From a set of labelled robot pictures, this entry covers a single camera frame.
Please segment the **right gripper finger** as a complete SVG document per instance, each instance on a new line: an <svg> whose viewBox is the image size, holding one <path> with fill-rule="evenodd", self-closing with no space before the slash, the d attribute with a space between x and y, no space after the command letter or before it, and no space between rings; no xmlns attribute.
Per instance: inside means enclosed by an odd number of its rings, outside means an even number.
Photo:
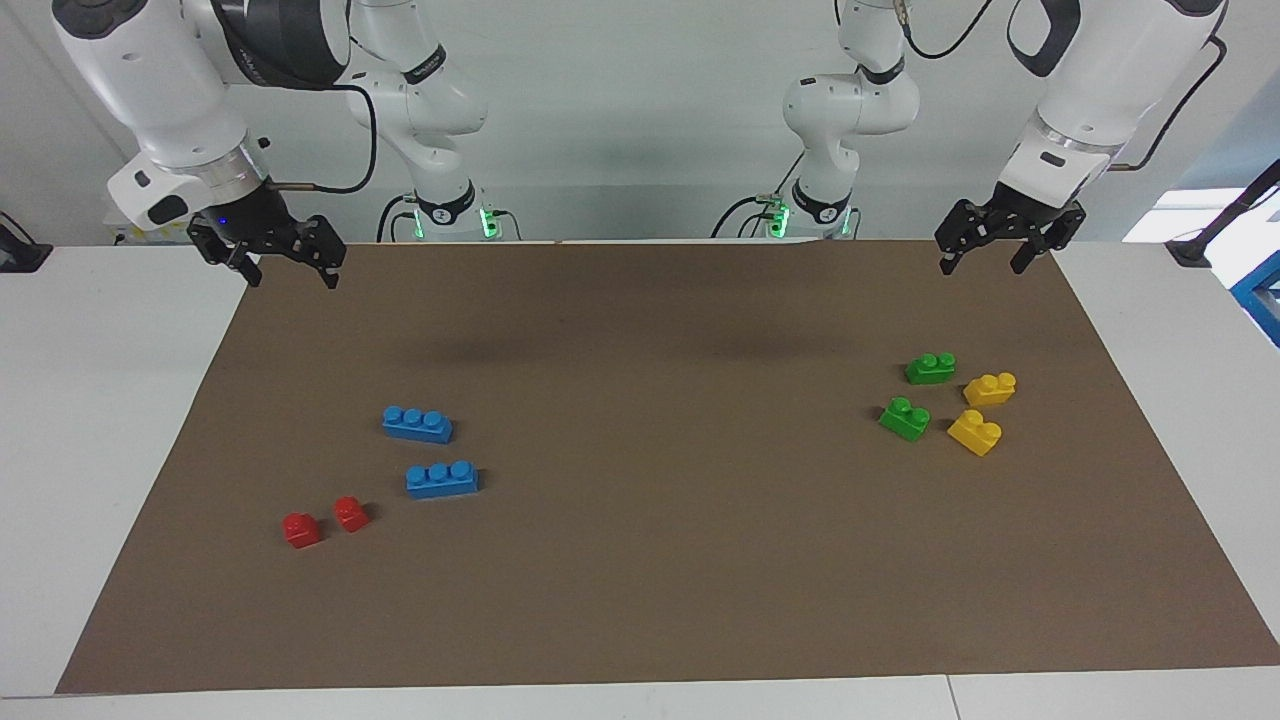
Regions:
<svg viewBox="0 0 1280 720"><path fill-rule="evenodd" d="M347 247L324 215L296 223L296 261L311 266L328 290L335 290Z"/></svg>
<svg viewBox="0 0 1280 720"><path fill-rule="evenodd" d="M225 242L205 222L191 222L188 237L201 258L210 265L221 265L239 274L250 287L259 287L262 273L242 242Z"/></svg>

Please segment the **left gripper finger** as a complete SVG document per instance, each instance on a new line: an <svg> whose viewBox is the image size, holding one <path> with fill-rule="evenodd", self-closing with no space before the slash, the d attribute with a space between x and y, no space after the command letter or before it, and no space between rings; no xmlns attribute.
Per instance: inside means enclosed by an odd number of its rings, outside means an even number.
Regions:
<svg viewBox="0 0 1280 720"><path fill-rule="evenodd" d="M1079 202L1070 202L1062 214L1044 228L1030 225L1020 249L1011 258L1012 272L1020 275L1037 258L1064 250L1085 217L1085 210Z"/></svg>
<svg viewBox="0 0 1280 720"><path fill-rule="evenodd" d="M940 269L943 275L954 274L963 258L993 241L986 219L988 208L969 200L959 200L934 231L934 241L941 251Z"/></svg>

